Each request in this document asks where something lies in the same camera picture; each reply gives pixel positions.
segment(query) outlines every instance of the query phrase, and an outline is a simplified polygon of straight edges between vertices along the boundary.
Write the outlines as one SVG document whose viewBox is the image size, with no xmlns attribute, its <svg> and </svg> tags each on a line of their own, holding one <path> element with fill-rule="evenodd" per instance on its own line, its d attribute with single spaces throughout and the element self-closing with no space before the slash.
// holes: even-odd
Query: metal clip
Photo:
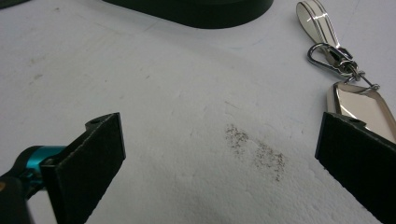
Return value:
<svg viewBox="0 0 396 224">
<path fill-rule="evenodd" d="M 297 4 L 297 16 L 300 24 L 308 35 L 317 43 L 309 49 L 307 55 L 309 62 L 330 69 L 346 78 L 345 83 L 363 79 L 369 84 L 370 90 L 377 91 L 379 85 L 372 84 L 365 73 L 359 70 L 358 64 L 353 61 L 352 55 L 340 46 L 337 36 L 332 28 L 329 14 L 318 0 L 303 1 Z M 313 53 L 321 49 L 327 63 L 313 58 Z"/>
</svg>

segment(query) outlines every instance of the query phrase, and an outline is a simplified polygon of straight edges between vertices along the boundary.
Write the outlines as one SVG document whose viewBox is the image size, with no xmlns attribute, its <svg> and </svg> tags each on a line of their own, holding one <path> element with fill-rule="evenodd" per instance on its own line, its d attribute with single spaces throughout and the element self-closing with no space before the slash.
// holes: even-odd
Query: white surface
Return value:
<svg viewBox="0 0 396 224">
<path fill-rule="evenodd" d="M 339 79 L 307 61 L 297 2 L 223 30 L 97 0 L 0 10 L 0 174 L 120 111 L 127 159 L 88 223 L 379 223 L 314 158 Z M 395 113 L 396 2 L 322 4 Z M 29 204 L 55 223 L 46 192 Z"/>
</svg>

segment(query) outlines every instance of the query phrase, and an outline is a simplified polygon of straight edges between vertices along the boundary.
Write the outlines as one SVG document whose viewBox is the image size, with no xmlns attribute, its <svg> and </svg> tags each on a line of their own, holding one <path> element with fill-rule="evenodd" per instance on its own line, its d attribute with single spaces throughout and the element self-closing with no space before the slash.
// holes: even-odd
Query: key chain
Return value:
<svg viewBox="0 0 396 224">
<path fill-rule="evenodd" d="M 378 220 L 396 223 L 396 121 L 379 85 L 371 83 L 342 48 L 318 0 L 299 2 L 297 17 L 315 45 L 308 61 L 344 81 L 327 92 L 315 157 Z M 323 53 L 326 62 L 314 58 Z M 364 81 L 368 87 L 352 83 Z"/>
</svg>

